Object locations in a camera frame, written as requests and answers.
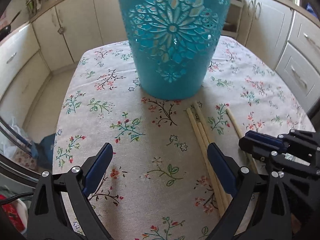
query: silver screw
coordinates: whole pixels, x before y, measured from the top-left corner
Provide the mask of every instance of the silver screw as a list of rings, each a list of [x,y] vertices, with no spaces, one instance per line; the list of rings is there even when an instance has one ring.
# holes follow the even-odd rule
[[[271,175],[272,177],[275,177],[275,178],[279,177],[279,174],[276,171],[271,172]]]
[[[283,178],[283,176],[284,176],[284,172],[283,171],[278,171],[278,174],[279,174],[280,178]]]
[[[73,173],[77,173],[77,172],[79,172],[79,170],[80,170],[80,167],[79,167],[79,166],[74,166],[74,167],[71,169],[71,171],[72,171]]]
[[[241,172],[244,174],[247,174],[247,173],[249,173],[249,169],[247,167],[242,167]]]
[[[49,172],[48,171],[44,171],[44,172],[42,172],[42,177],[47,177],[49,175]]]

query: drawer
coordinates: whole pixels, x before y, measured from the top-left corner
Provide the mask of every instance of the drawer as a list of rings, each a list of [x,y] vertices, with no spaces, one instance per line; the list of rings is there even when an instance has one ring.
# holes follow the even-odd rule
[[[0,99],[19,70],[39,49],[31,24],[20,29],[0,46]]]
[[[0,102],[0,116],[11,123],[14,116],[22,127],[28,110],[49,75],[40,53],[37,52],[12,80]]]
[[[320,73],[320,28],[295,11],[289,42],[293,44]]]
[[[276,72],[307,112],[320,97],[320,75],[313,65],[287,43]]]

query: tile floor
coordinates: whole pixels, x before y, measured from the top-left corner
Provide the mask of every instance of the tile floor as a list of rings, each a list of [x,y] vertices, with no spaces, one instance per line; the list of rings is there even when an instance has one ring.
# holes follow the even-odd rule
[[[25,131],[37,143],[56,132],[62,103],[75,69],[53,75],[31,114]]]

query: white tablecloth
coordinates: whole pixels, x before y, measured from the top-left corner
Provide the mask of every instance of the white tablecloth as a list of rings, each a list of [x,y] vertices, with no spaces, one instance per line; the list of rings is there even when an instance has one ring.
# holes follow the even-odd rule
[[[81,166],[105,142],[112,144],[112,162],[89,200],[114,239],[194,240],[219,221],[186,113],[194,100],[217,145],[240,166],[246,163],[226,107],[243,133],[255,130],[277,136],[290,128],[313,131],[281,78],[232,38],[220,38],[202,88],[183,101],[158,100],[143,91],[127,41],[86,52],[61,109],[53,172]],[[240,231],[255,201],[253,195]],[[82,232],[65,202],[74,230]]]

